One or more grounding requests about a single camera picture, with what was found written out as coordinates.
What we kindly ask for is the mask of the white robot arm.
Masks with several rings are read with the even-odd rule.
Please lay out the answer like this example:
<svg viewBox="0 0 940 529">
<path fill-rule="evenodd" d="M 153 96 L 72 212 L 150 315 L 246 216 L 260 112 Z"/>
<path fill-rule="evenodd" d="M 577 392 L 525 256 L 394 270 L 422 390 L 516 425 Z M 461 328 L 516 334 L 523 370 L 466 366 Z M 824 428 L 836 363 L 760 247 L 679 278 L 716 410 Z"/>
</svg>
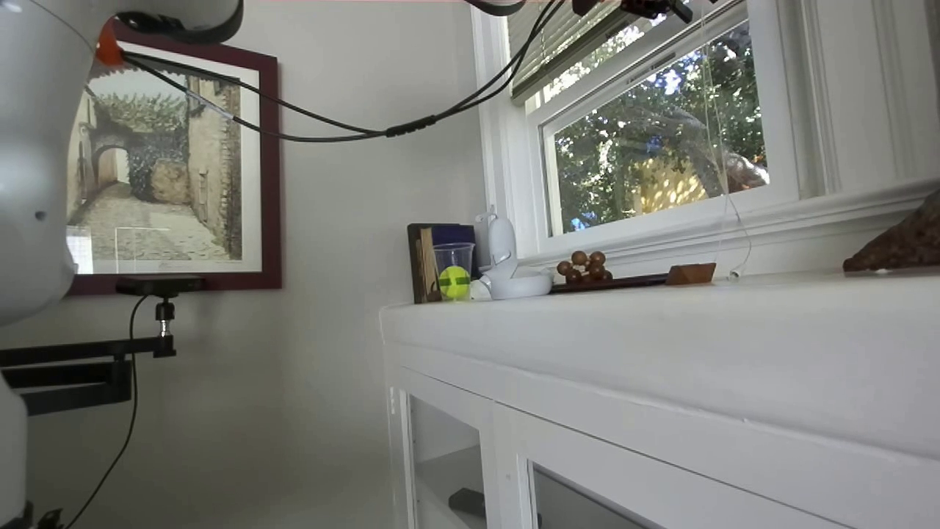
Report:
<svg viewBox="0 0 940 529">
<path fill-rule="evenodd" d="M 0 319 L 56 306 L 72 282 L 68 147 L 93 57 L 115 28 L 221 43 L 243 0 L 3 0 Z"/>
</svg>

